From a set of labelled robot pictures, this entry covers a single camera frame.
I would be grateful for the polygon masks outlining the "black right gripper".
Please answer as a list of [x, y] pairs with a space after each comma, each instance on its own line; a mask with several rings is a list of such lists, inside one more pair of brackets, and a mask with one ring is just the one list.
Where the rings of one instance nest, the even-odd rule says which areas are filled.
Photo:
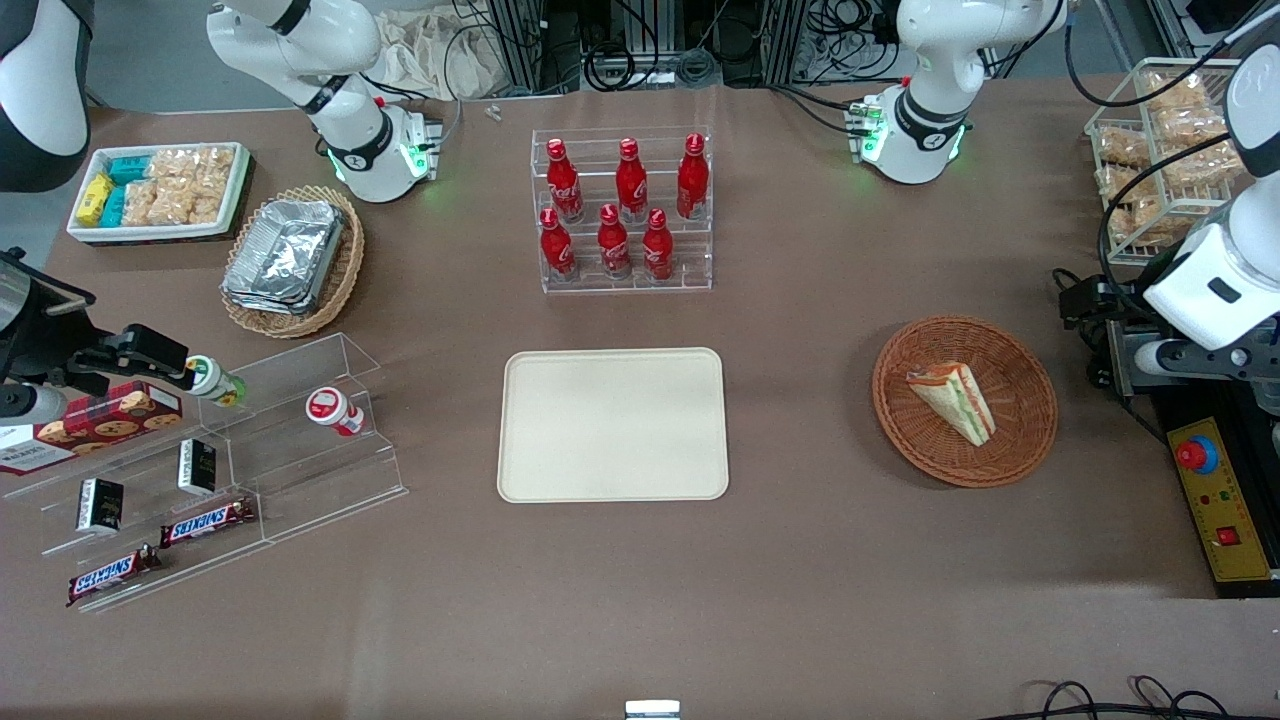
[[188, 348], [143, 324], [111, 337], [111, 352], [88, 352], [108, 337], [90, 320], [96, 296], [3, 256], [3, 375], [20, 383], [105, 391], [108, 375], [142, 375], [179, 391], [195, 384]]

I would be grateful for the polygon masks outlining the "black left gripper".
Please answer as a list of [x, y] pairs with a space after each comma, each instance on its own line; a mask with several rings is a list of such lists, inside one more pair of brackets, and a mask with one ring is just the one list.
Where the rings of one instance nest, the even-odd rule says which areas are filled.
[[1151, 329], [1149, 306], [1133, 282], [1094, 282], [1094, 277], [1080, 278], [1066, 268], [1056, 268], [1055, 287], [1062, 299], [1065, 331], [1079, 331], [1097, 322], [1115, 322], [1126, 332]]

